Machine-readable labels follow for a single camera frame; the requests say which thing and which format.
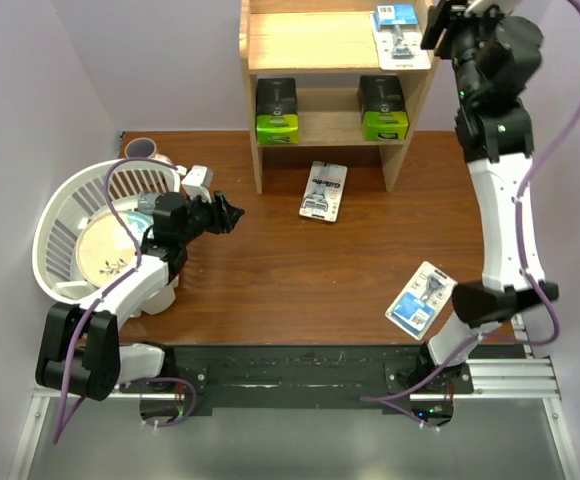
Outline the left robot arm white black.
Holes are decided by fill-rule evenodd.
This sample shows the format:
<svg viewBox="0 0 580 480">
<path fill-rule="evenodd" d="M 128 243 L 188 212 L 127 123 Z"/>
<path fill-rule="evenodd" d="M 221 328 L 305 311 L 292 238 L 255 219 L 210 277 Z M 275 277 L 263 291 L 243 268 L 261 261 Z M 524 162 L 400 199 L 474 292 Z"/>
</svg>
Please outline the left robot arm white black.
<svg viewBox="0 0 580 480">
<path fill-rule="evenodd" d="M 244 215 L 221 192 L 209 200 L 169 192 L 155 198 L 151 224 L 134 242 L 130 261 L 103 287 L 46 316 L 36 382 L 63 394 L 97 401 L 118 384 L 143 380 L 155 392 L 170 390 L 177 368 L 166 348 L 123 346 L 119 331 L 142 305 L 169 287 L 185 265 L 188 245 L 204 233 L 228 234 Z"/>
</svg>

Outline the white Gillette razor blister pack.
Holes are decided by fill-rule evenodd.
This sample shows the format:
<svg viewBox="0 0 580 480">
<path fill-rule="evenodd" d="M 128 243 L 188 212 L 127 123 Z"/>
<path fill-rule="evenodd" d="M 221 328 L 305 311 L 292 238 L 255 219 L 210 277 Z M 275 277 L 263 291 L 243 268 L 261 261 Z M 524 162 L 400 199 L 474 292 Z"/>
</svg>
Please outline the white Gillette razor blister pack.
<svg viewBox="0 0 580 480">
<path fill-rule="evenodd" d="M 334 223 L 339 215 L 348 168 L 315 161 L 310 169 L 299 215 Z"/>
</svg>

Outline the black green razor box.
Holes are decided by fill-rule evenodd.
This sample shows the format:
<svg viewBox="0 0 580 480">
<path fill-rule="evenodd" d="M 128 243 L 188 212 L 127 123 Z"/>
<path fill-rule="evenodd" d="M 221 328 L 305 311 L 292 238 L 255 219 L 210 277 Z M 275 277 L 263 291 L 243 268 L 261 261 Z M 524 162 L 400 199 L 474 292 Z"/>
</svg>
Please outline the black green razor box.
<svg viewBox="0 0 580 480">
<path fill-rule="evenodd" d="M 409 129 L 406 103 L 396 75 L 362 75 L 357 98 L 365 141 L 404 141 Z"/>
<path fill-rule="evenodd" d="M 299 143 L 297 89 L 294 78 L 259 78 L 256 91 L 259 145 Z"/>
</svg>

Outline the blue razor blister pack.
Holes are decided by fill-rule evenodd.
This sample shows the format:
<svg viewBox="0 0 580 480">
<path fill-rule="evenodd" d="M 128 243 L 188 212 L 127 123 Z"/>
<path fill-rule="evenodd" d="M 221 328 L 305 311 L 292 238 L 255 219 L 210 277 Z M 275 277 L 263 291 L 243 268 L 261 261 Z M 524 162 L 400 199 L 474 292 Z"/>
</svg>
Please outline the blue razor blister pack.
<svg viewBox="0 0 580 480">
<path fill-rule="evenodd" d="M 420 47 L 422 32 L 413 5 L 378 5 L 370 18 L 382 70 L 424 71 L 431 68 L 428 52 Z"/>
<path fill-rule="evenodd" d="M 421 340 L 449 301 L 457 282 L 424 261 L 385 311 L 385 317 Z"/>
</svg>

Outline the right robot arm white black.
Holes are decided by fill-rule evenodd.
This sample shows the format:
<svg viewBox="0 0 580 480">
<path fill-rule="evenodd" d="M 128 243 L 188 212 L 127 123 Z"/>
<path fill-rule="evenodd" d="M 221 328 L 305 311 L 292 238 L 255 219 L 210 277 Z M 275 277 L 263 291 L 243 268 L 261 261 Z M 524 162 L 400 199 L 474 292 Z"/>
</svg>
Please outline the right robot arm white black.
<svg viewBox="0 0 580 480">
<path fill-rule="evenodd" d="M 421 347 L 407 378 L 439 392 L 481 339 L 559 296 L 537 255 L 525 177 L 534 165 L 532 121 L 521 94 L 538 70 L 543 35 L 506 1 L 441 1 L 429 8 L 421 47 L 452 64 L 455 131 L 475 190 L 484 241 L 480 279 L 454 286 L 453 312 Z"/>
</svg>

